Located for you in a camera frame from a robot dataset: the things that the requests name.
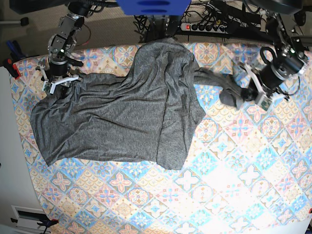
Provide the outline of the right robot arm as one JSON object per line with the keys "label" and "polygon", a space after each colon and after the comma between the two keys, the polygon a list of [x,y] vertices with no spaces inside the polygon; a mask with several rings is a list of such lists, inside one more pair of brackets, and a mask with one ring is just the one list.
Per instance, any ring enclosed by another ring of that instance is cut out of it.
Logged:
{"label": "right robot arm", "polygon": [[55,92],[57,86],[69,87],[73,81],[81,81],[78,75],[71,74],[71,67],[82,67],[83,62],[72,56],[77,45],[77,33],[81,31],[85,18],[92,15],[95,5],[75,1],[68,4],[66,16],[60,18],[57,32],[48,42],[47,61],[41,61],[37,70],[42,73],[42,91],[48,95]]}

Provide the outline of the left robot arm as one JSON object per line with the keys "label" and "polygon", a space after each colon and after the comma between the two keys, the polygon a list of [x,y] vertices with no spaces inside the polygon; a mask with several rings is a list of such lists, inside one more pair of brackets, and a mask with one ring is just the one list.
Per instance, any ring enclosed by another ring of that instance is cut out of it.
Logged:
{"label": "left robot arm", "polygon": [[256,105],[268,110],[279,98],[289,99],[296,93],[281,89],[281,84],[304,74],[308,66],[305,55],[307,46],[302,43],[303,36],[296,35],[295,29],[288,29],[283,19],[294,19],[295,15],[304,10],[302,0],[245,0],[243,10],[250,5],[257,6],[267,13],[266,31],[273,39],[274,48],[261,47],[260,56],[265,63],[263,69],[256,71],[250,66],[244,68],[251,80],[246,88],[241,88],[243,101],[254,101]]}

